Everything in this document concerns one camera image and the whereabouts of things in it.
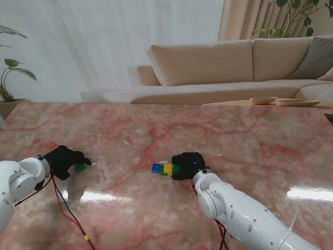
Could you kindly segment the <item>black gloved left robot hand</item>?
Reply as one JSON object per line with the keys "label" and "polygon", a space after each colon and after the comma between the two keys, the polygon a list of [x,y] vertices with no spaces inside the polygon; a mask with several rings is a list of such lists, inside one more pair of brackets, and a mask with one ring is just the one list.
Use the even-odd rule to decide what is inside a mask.
{"label": "black gloved left robot hand", "polygon": [[69,169],[75,164],[91,165],[90,159],[84,156],[81,151],[73,151],[64,145],[58,146],[55,150],[45,154],[43,158],[48,162],[53,175],[61,181],[69,178]]}

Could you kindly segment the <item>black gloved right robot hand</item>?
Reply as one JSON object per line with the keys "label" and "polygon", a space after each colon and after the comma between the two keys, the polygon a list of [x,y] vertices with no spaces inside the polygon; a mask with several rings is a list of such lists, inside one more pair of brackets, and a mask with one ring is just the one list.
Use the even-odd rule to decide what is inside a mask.
{"label": "black gloved right robot hand", "polygon": [[191,180],[199,171],[209,169],[198,152],[184,152],[172,157],[172,164],[179,166],[179,172],[171,176],[173,180]]}

